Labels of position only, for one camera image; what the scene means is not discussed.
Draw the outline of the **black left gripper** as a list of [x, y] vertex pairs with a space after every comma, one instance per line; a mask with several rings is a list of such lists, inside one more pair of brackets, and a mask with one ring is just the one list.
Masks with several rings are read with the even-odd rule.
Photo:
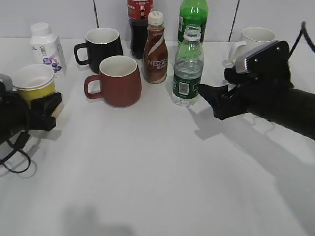
[[7, 92], [0, 97], [0, 142], [4, 143], [21, 131], [51, 131], [56, 127], [54, 112], [62, 101], [55, 92], [31, 101], [31, 108], [17, 92]]

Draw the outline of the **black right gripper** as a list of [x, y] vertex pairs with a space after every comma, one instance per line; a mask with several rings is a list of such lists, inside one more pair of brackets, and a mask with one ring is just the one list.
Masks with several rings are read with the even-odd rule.
[[228, 90], [228, 85], [198, 85], [199, 95], [212, 107], [214, 117], [220, 120], [246, 113], [251, 108], [264, 113], [280, 93], [293, 87], [290, 73], [238, 74], [233, 67], [224, 70], [224, 77], [235, 85], [233, 89]]

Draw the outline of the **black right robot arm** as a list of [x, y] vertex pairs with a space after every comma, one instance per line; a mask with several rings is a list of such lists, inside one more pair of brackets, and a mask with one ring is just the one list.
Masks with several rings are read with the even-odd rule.
[[238, 74], [235, 68], [224, 71], [235, 84], [199, 84], [198, 91], [212, 107], [214, 117], [225, 120], [251, 113], [303, 136], [315, 138], [315, 96], [294, 88], [289, 67], [259, 73]]

